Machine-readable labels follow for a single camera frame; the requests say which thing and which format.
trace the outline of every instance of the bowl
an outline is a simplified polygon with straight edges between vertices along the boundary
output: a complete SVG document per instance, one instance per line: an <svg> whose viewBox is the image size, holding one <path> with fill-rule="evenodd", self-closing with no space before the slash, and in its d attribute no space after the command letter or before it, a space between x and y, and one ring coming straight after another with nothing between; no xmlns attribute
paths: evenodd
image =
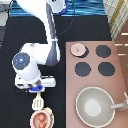
<svg viewBox="0 0 128 128"><path fill-rule="evenodd" d="M38 119L38 116L40 114L44 114L46 119L45 119L45 123L46 123L46 127L45 128L49 128L51 126L51 117L49 115L49 113L45 110L39 110L39 111L35 111L30 119L30 126L31 128L39 128L39 124L40 124L40 120Z"/></svg>
<svg viewBox="0 0 128 128"><path fill-rule="evenodd" d="M79 118L91 127L105 127L109 125L115 110L112 97L99 87L87 87L76 98L76 112Z"/></svg>

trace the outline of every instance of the wall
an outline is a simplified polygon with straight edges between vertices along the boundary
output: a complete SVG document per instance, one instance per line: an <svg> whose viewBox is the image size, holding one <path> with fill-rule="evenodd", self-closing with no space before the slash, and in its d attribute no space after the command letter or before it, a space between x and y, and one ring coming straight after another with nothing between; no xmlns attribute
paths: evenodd
<svg viewBox="0 0 128 128"><path fill-rule="evenodd" d="M127 0L104 0L112 39L115 40L128 19Z"/></svg>

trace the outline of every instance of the black table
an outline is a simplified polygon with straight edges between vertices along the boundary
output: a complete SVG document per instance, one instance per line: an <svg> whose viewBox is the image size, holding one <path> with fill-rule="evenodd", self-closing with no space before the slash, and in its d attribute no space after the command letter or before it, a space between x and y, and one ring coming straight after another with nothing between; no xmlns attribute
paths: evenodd
<svg viewBox="0 0 128 128"><path fill-rule="evenodd" d="M55 16L57 35L67 29L73 17ZM7 20L3 46L0 51L0 128L30 128L35 94L14 92L15 72L12 58L26 42L46 43L45 29L35 17L11 17ZM42 97L45 107L55 116L54 128L66 128L66 67L65 43L67 41L110 41L107 16L78 16L71 28L58 37L61 61L54 67L39 66L42 75L53 75L55 88L46 88Z"/></svg>

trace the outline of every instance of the brown tray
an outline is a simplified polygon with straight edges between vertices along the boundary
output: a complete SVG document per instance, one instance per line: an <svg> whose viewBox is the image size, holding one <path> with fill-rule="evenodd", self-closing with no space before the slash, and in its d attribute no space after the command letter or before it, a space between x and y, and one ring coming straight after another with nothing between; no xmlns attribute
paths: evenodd
<svg viewBox="0 0 128 128"><path fill-rule="evenodd" d="M73 44L81 43L89 49L89 54L85 58L75 57L71 54L70 48ZM111 49L111 55L101 58L96 54L96 47L107 45ZM75 65L78 62L86 62L91 67L88 76L80 77L75 73ZM101 62L110 62L115 67L112 76L103 76L98 71ZM90 128L78 117L75 109L75 100L78 93L89 86L96 86L106 90L115 103L120 103L125 99L126 87L122 75L122 70L117 55L114 41L76 41L66 43L66 128ZM120 112L116 110L115 117L106 128L128 128L128 111Z"/></svg>

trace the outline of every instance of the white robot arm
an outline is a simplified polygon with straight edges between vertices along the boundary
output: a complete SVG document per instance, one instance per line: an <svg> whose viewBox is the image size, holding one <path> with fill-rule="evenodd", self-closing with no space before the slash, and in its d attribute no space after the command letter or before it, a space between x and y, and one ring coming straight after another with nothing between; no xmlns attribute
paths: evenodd
<svg viewBox="0 0 128 128"><path fill-rule="evenodd" d="M48 44L26 43L12 60L16 72L15 85L29 92L43 92L45 87L55 87L52 76L41 76L38 64L54 66L60 61L54 18L51 6L45 0L17 0L26 12L39 18L45 26Z"/></svg>

